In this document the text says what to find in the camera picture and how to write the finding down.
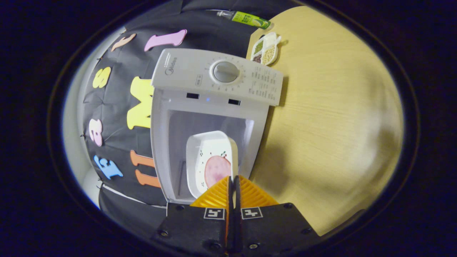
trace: wooden table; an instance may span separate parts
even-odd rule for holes
[[[250,179],[294,203],[319,235],[366,208],[398,161],[403,114],[379,57],[356,35],[306,6],[280,13],[272,68],[284,73]],[[247,57],[265,31],[250,38]]]

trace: orange letter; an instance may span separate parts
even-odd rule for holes
[[[154,159],[148,158],[146,156],[137,155],[137,153],[135,153],[134,150],[130,150],[130,160],[132,161],[132,164],[135,166],[138,166],[138,164],[142,164],[155,168]],[[135,175],[137,176],[138,182],[141,185],[149,185],[160,188],[159,179],[157,177],[143,174],[139,170],[135,170]]]
[[[111,48],[111,52],[114,51],[114,49],[118,48],[118,47],[121,47],[125,44],[127,44],[128,42],[130,42],[137,34],[133,33],[132,35],[130,35],[127,39],[125,39],[125,37],[121,38],[121,40],[117,41],[113,47]]]

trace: pink letter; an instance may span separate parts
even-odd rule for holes
[[[89,134],[90,134],[90,139],[95,142],[96,145],[101,146],[103,143],[103,138],[101,137],[101,121],[91,119],[89,121]]]
[[[167,45],[167,44],[173,44],[174,46],[179,46],[182,41],[184,40],[184,37],[187,34],[187,30],[183,29],[180,30],[179,32],[173,33],[173,34],[166,34],[163,36],[157,36],[153,35],[146,45],[144,46],[144,51],[148,51],[149,49],[153,48],[154,46],[160,46],[160,45]]]

